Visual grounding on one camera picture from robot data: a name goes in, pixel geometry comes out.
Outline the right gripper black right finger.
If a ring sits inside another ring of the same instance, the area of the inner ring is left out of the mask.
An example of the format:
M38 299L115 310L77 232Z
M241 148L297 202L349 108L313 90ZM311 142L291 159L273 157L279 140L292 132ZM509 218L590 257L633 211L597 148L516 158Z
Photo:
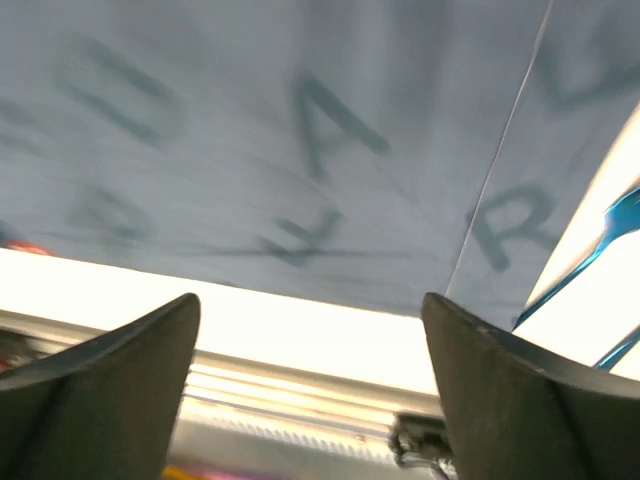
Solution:
M462 479L636 479L639 383L497 328L437 293L421 318Z

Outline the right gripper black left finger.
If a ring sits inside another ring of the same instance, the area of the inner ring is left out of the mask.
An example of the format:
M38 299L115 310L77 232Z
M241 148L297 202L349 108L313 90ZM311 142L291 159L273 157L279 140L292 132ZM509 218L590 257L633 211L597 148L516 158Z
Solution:
M199 324L187 293L3 372L2 478L160 478Z

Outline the blue letter-print placemat cloth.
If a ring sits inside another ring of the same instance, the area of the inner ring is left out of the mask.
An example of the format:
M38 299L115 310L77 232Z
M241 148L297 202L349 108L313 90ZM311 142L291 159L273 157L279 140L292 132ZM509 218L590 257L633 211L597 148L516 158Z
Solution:
M509 327L638 100L635 1L5 1L1 235Z

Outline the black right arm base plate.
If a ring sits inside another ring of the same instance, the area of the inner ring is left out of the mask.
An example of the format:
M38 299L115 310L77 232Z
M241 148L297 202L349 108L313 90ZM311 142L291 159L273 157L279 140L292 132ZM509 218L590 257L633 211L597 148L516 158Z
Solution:
M442 418L400 412L394 417L388 445L400 468L424 468L434 479L458 479Z

